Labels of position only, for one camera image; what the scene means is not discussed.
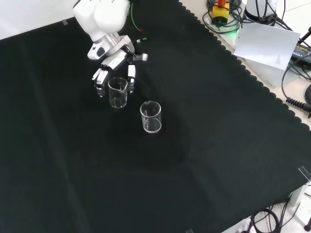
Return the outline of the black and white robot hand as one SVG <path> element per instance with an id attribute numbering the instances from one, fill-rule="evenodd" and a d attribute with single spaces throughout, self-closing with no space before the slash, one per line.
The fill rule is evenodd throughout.
<path id="1" fill-rule="evenodd" d="M 127 77 L 125 78 L 129 82 L 129 92 L 134 92 L 134 83 L 136 79 L 136 66 L 134 61 L 148 60 L 148 54 L 132 54 L 121 49 L 115 54 L 107 57 L 101 63 L 101 66 L 97 69 L 92 77 L 93 85 L 97 90 L 97 95 L 102 98 L 106 95 L 106 85 L 110 80 L 109 72 L 116 71 L 123 66 L 124 63 L 128 63 Z"/>

